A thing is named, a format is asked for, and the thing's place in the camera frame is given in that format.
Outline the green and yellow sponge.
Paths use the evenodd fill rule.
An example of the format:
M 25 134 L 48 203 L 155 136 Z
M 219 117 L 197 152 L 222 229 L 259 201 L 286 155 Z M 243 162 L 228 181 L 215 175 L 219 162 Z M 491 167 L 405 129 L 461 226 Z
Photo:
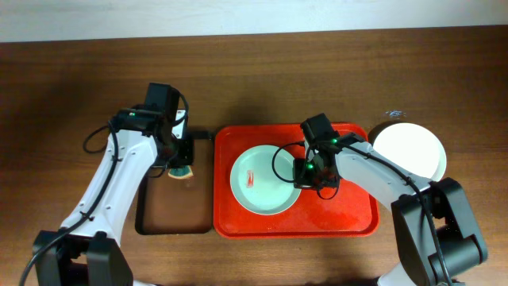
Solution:
M 176 180 L 186 180 L 191 178 L 194 174 L 192 172 L 191 166 L 186 165 L 178 168 L 170 168 L 167 172 L 167 175 L 170 178 Z

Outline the pale green plate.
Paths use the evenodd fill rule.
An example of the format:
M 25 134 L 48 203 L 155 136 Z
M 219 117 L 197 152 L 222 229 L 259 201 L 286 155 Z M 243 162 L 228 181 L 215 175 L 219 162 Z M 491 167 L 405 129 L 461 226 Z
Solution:
M 277 215 L 291 208 L 301 194 L 291 182 L 294 157 L 274 145 L 258 145 L 234 162 L 229 184 L 236 201 L 257 215 Z

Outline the white plate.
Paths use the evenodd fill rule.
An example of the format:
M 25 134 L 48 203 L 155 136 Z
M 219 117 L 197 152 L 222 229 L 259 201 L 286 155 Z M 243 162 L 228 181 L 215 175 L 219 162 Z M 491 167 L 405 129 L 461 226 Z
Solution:
M 445 148 L 423 126 L 399 122 L 373 133 L 374 150 L 395 164 L 421 177 L 439 181 L 447 167 Z

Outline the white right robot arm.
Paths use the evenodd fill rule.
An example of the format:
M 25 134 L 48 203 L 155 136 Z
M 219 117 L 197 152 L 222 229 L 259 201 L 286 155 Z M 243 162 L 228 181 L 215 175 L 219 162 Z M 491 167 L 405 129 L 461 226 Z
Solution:
M 434 181 L 398 166 L 356 133 L 339 134 L 325 114 L 301 125 L 305 155 L 293 183 L 320 192 L 342 180 L 383 204 L 394 222 L 400 262 L 374 285 L 457 285 L 456 276 L 488 258 L 487 244 L 462 186 Z

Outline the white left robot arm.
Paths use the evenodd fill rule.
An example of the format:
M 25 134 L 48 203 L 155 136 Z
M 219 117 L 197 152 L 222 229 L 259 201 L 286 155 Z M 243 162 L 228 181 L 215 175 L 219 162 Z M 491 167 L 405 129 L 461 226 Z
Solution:
M 188 110 L 139 106 L 107 123 L 103 158 L 75 209 L 57 231 L 42 230 L 20 282 L 35 269 L 40 285 L 137 285 L 121 235 L 147 174 L 191 164 Z

